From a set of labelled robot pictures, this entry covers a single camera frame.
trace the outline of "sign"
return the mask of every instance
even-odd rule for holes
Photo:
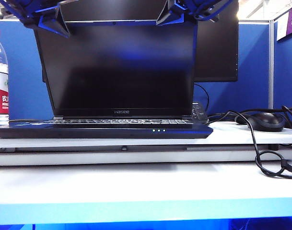
[[[292,8],[278,19],[277,40],[292,33]]]

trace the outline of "cubicle wall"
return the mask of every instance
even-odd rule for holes
[[[292,107],[292,34],[276,41],[278,22],[274,29],[274,107]]]
[[[33,31],[20,22],[1,21],[0,32],[10,65],[10,119],[50,119],[53,114]],[[201,83],[210,95],[209,113],[267,107],[268,63],[269,25],[241,23],[238,81]],[[194,99],[206,104],[205,93],[197,87]]]
[[[208,114],[268,107],[269,24],[239,24],[237,82],[201,83],[210,95]],[[206,104],[206,95],[195,87],[194,99]]]

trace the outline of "black laptop screen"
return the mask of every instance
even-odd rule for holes
[[[68,28],[70,38],[36,32],[55,115],[190,114],[195,25],[99,22]]]

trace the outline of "black monitor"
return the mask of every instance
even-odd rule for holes
[[[215,5],[219,9],[227,0]],[[62,6],[65,21],[156,20],[166,0],[79,0]],[[219,21],[198,23],[195,82],[237,80],[238,1]]]
[[[226,1],[216,4],[220,8]],[[219,14],[219,21],[198,23],[195,82],[237,81],[238,1]]]

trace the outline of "hasee logo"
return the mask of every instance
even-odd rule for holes
[[[114,114],[129,114],[130,110],[115,110]]]

